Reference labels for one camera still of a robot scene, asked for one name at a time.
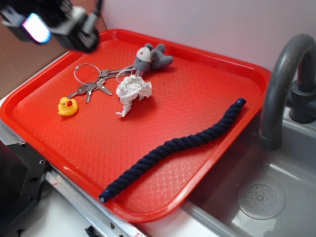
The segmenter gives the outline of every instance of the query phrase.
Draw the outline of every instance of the gray faucet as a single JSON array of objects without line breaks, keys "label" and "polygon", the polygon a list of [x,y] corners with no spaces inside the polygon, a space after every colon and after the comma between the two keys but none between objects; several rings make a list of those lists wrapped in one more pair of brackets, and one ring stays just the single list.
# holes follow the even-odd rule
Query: gray faucet
[{"label": "gray faucet", "polygon": [[298,123],[316,120],[316,43],[306,34],[293,37],[284,47],[272,71],[261,114],[260,140],[266,150],[282,145],[285,105]]}]

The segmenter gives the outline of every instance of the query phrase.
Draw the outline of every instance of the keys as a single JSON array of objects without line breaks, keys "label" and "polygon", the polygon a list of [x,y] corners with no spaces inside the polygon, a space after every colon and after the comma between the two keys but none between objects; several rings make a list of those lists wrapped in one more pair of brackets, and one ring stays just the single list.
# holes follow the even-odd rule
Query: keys
[{"label": "keys", "polygon": [[70,94],[69,96],[67,96],[68,99],[72,99],[74,98],[76,95],[82,95],[87,93],[90,89],[91,89],[91,82],[88,82],[86,84],[83,84],[82,86],[80,86],[77,91],[75,91],[74,93]]},{"label": "keys", "polygon": [[92,92],[94,91],[94,89],[96,87],[97,87],[97,82],[96,81],[91,83],[90,90],[87,91],[87,99],[85,101],[86,104],[90,102],[91,94],[92,94]]},{"label": "keys", "polygon": [[[103,91],[104,93],[106,93],[108,95],[112,95],[112,92],[110,92],[110,90],[107,89],[103,84],[104,84],[106,79],[115,78],[120,71],[121,70],[110,71],[108,69],[101,71],[101,75],[98,78],[98,80],[96,80],[94,82],[87,82],[87,83],[81,85],[77,89],[77,91],[75,91],[74,93],[72,93],[69,96],[67,96],[67,98],[68,99],[72,99],[72,98],[74,98],[77,95],[83,95],[83,94],[87,93],[87,99],[86,99],[85,102],[89,103],[90,99],[91,99],[92,92],[95,91],[95,90],[98,90],[98,89]],[[130,72],[126,71],[126,72],[122,72],[119,76],[120,77],[121,76],[126,76],[128,74],[130,74]]]}]

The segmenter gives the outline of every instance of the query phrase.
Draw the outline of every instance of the white wall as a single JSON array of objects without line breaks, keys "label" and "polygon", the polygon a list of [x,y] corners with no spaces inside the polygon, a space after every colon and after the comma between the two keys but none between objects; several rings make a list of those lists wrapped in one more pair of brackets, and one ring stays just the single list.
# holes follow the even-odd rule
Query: white wall
[{"label": "white wall", "polygon": [[108,29],[127,29],[271,70],[289,39],[316,38],[316,0],[104,0]]}]

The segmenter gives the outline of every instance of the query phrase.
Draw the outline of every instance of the key ring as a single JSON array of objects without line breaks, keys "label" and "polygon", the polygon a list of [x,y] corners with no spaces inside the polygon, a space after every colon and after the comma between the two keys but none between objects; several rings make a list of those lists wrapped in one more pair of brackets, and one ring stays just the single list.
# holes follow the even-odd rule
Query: key ring
[{"label": "key ring", "polygon": [[95,68],[98,70],[98,72],[99,72],[99,77],[98,77],[98,78],[100,78],[100,76],[101,76],[102,73],[101,73],[100,69],[99,69],[97,66],[95,66],[95,65],[93,65],[93,64],[90,64],[90,63],[82,63],[82,64],[79,64],[78,66],[76,66],[76,68],[75,68],[75,70],[74,70],[75,79],[76,79],[77,81],[79,81],[81,84],[89,85],[89,83],[84,83],[84,82],[82,82],[81,80],[79,80],[78,77],[77,77],[77,75],[76,75],[76,71],[77,71],[82,65],[89,65],[89,66],[95,67]]}]

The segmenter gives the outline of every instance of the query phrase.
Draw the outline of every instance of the drain strainer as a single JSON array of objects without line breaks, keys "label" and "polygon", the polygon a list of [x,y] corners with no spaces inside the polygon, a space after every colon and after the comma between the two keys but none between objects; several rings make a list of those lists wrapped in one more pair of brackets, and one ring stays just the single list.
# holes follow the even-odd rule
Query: drain strainer
[{"label": "drain strainer", "polygon": [[266,220],[277,216],[284,207],[282,189],[275,183],[256,179],[244,183],[237,192],[237,203],[248,216]]}]

